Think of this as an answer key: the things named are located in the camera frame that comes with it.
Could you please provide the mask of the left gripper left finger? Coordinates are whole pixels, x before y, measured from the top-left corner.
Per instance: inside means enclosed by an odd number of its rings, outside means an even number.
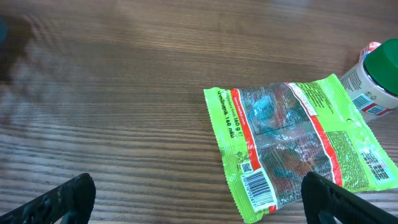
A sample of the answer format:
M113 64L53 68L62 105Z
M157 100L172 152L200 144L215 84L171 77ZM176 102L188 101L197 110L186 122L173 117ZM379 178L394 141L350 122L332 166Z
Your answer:
M87 224L96 187L88 173L80 174L32 201L1 216L1 224Z

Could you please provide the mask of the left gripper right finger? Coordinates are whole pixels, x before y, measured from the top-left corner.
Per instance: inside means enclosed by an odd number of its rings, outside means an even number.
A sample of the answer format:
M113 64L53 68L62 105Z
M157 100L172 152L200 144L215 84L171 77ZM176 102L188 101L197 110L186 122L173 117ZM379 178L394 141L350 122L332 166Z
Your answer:
M303 178L301 196L308 224L397 223L397 217L314 172Z

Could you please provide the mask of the green candy bag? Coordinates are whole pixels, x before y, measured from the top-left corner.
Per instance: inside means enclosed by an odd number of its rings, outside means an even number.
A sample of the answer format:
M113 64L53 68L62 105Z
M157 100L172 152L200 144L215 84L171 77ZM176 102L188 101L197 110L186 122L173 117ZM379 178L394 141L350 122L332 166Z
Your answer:
M397 166L335 75L204 91L226 181L246 223L301 200L315 172L352 192L397 187Z

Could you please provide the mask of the green lid jar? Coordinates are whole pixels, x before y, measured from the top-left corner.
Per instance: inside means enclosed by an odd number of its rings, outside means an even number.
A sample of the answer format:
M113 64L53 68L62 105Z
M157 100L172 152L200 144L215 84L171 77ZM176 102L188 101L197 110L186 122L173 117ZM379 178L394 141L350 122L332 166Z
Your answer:
M370 42L340 82L366 122L397 109L397 39Z

